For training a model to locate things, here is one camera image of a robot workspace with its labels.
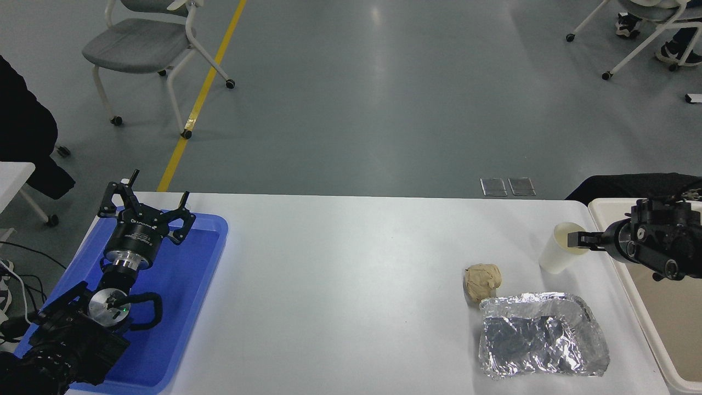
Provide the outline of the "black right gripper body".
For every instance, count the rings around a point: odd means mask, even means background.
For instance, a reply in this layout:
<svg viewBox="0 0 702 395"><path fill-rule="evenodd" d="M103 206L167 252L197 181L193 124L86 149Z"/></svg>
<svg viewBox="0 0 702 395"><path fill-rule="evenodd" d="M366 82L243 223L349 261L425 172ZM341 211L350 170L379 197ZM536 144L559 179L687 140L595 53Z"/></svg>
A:
<svg viewBox="0 0 702 395"><path fill-rule="evenodd" d="M602 247L617 262L632 263L632 258L627 252L630 241L629 218L610 224L602 233Z"/></svg>

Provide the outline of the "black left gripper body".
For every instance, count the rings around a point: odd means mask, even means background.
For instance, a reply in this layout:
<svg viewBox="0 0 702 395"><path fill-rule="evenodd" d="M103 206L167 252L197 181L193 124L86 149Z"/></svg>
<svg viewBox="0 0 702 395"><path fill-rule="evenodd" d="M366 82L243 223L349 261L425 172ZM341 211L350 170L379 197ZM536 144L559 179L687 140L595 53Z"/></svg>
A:
<svg viewBox="0 0 702 395"><path fill-rule="evenodd" d="M137 253L143 259L155 259L161 243L168 235L168 225L158 222L161 211L149 206L124 209L105 248L105 257L113 259L117 252Z"/></svg>

